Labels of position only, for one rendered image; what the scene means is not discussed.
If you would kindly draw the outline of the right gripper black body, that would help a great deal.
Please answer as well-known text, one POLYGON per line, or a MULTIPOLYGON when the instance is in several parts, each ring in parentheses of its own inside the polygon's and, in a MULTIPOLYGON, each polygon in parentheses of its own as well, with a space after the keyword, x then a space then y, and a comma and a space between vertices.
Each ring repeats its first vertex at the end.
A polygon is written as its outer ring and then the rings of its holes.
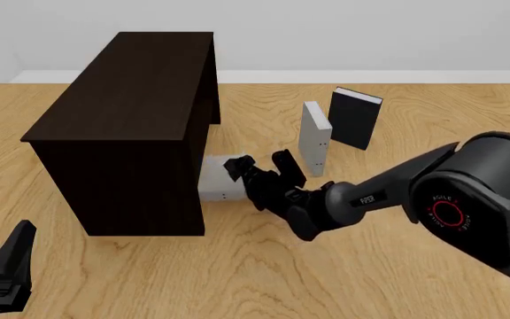
POLYGON ((290 204, 285 194, 291 191, 291 185, 275 171, 264 171, 251 167, 242 175, 243 185, 248 199, 260 212, 287 212, 290 204))

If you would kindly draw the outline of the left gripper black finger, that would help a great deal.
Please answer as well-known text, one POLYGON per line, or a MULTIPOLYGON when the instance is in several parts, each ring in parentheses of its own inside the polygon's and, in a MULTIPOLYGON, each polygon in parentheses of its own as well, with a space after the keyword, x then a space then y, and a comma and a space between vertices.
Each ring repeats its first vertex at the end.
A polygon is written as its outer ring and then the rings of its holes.
POLYGON ((29 220, 21 220, 0 247, 0 286, 32 286, 31 254, 36 227, 29 220))

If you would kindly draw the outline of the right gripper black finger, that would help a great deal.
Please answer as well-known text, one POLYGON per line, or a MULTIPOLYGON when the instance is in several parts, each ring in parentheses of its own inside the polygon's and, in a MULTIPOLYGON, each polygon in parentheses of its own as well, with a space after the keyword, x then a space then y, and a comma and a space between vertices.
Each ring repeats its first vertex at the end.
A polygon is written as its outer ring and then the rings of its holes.
POLYGON ((235 183, 240 177, 246 175, 255 165, 255 160, 252 156, 244 155, 236 159, 228 159, 223 164, 227 170, 229 177, 235 183))

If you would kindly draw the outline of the white book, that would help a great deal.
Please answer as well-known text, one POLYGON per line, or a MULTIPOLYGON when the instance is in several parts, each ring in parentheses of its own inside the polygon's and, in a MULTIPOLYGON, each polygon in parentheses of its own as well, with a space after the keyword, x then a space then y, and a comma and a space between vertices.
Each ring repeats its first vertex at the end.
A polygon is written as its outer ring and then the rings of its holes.
POLYGON ((221 156, 205 156, 200 171, 197 190, 201 201, 237 201, 247 198, 243 180, 234 182, 224 164, 229 159, 237 159, 245 153, 221 156))
POLYGON ((324 174, 332 129, 316 101, 303 103, 298 150, 314 177, 324 174))

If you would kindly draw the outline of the white standing book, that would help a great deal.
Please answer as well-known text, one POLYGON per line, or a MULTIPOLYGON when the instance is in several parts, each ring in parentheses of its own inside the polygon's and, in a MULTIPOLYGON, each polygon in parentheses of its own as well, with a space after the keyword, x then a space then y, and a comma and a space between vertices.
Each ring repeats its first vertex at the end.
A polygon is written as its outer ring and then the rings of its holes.
POLYGON ((314 177, 324 174, 332 129, 316 101, 303 103, 298 150, 314 177))

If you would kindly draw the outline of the black standing book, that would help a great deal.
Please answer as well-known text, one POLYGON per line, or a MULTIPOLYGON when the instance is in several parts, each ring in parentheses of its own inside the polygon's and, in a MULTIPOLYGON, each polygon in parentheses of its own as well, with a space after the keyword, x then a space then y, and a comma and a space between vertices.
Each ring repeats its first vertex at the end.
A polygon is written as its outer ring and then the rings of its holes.
POLYGON ((369 146, 383 99, 337 87, 328 110, 331 139, 365 151, 369 146))

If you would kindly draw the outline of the dark brown wooden cabinet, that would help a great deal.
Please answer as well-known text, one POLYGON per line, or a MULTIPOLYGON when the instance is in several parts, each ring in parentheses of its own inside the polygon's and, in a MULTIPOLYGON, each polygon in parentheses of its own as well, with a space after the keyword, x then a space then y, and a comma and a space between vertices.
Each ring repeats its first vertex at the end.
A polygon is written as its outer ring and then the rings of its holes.
POLYGON ((120 32, 21 138, 89 236, 203 236, 211 32, 120 32))

